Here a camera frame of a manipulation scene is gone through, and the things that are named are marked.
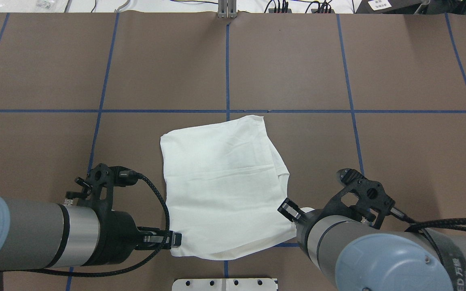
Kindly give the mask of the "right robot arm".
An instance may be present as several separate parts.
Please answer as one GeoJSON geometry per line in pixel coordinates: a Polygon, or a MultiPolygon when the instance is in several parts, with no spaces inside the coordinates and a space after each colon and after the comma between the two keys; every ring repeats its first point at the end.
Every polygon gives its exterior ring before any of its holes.
{"type": "Polygon", "coordinates": [[[278,208],[299,246],[339,291],[466,291],[466,236],[386,232],[290,199],[278,208]]]}

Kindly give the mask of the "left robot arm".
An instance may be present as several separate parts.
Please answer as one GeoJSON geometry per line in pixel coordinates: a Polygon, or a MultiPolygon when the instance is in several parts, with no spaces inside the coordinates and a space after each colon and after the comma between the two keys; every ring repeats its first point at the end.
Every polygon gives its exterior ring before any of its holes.
{"type": "Polygon", "coordinates": [[[179,247],[182,235],[138,227],[126,212],[103,222],[89,207],[0,197],[0,272],[120,264],[134,250],[179,247]]]}

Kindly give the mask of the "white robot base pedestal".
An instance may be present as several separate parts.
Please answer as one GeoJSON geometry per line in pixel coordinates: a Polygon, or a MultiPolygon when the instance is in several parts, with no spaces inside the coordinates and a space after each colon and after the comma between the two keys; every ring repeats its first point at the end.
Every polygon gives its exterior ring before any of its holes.
{"type": "Polygon", "coordinates": [[[275,278],[185,278],[172,284],[172,291],[278,291],[275,278]]]}

